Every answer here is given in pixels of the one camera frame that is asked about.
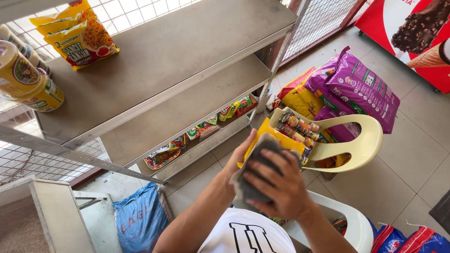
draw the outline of ice cream cone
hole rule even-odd
[[[450,66],[447,62],[445,62],[441,55],[439,54],[439,47],[441,43],[436,46],[430,48],[423,54],[419,54],[416,58],[412,59],[406,65],[410,68],[429,68],[429,67],[444,67]]]

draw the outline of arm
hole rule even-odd
[[[194,203],[163,231],[153,253],[198,251],[234,199],[234,188],[229,180],[239,169],[236,163],[243,162],[244,154],[255,136],[256,129],[253,129],[250,136],[235,149],[225,168],[214,177]]]
[[[294,219],[299,224],[314,253],[357,253],[356,250],[334,229],[314,203],[305,188],[302,174],[297,164],[297,158],[288,151],[283,156],[268,150],[262,150],[261,155],[271,160],[281,169],[282,176],[271,168],[255,161],[247,164],[258,171],[274,185],[267,184],[251,173],[245,173],[244,178],[274,201],[264,203],[247,201],[271,217]]]

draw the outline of person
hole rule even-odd
[[[161,234],[154,253],[295,253],[288,234],[263,215],[239,208],[228,208],[234,197],[229,184],[243,162],[244,154],[256,136],[250,136],[235,149],[226,166],[197,199]],[[277,165],[283,175],[256,161],[248,165],[271,184],[253,174],[244,173],[245,180],[255,186],[271,203],[248,200],[256,209],[271,217],[295,220],[305,233],[314,253],[356,253],[356,250],[331,225],[305,188],[296,157],[288,151],[283,156],[268,150],[261,154]]]

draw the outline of ice cream advertisement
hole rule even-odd
[[[355,25],[436,88],[449,93],[449,15],[450,0],[375,0]]]

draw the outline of hand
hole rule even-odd
[[[313,202],[303,183],[297,158],[287,150],[282,152],[284,157],[266,149],[261,150],[263,157],[280,168],[282,176],[260,162],[247,161],[247,165],[252,170],[259,172],[273,184],[272,186],[264,182],[252,173],[244,173],[245,180],[273,200],[271,203],[254,200],[247,202],[270,217],[302,220],[302,214],[307,213]]]
[[[234,150],[230,159],[226,163],[225,168],[217,175],[217,177],[220,178],[221,181],[223,180],[222,183],[225,184],[226,190],[233,196],[233,198],[236,194],[234,192],[234,187],[229,183],[229,180],[231,179],[233,174],[239,170],[237,163],[244,162],[244,155],[247,149],[250,147],[250,144],[252,144],[253,140],[255,139],[256,132],[257,130],[253,128],[247,139]]]

